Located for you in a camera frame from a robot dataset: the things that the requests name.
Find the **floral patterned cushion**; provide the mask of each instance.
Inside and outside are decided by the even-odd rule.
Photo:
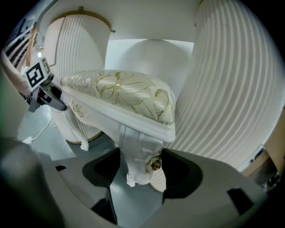
[[[174,121],[175,97],[167,84],[142,73],[91,70],[64,77],[68,86],[163,124]]]

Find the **white curved wall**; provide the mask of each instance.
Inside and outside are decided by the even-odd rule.
[[[238,167],[270,136],[284,105],[273,40],[240,2],[204,0],[170,148]]]
[[[95,17],[70,15],[53,22],[44,43],[44,56],[55,74],[53,82],[59,85],[60,80],[70,73],[104,69],[109,36],[109,27]],[[72,142],[80,141],[65,118],[61,118],[61,114],[53,110],[55,122],[63,136]],[[87,139],[100,132],[99,129],[77,122]]]
[[[185,81],[194,43],[165,40],[109,41],[105,69],[130,70],[167,83],[177,99]]]

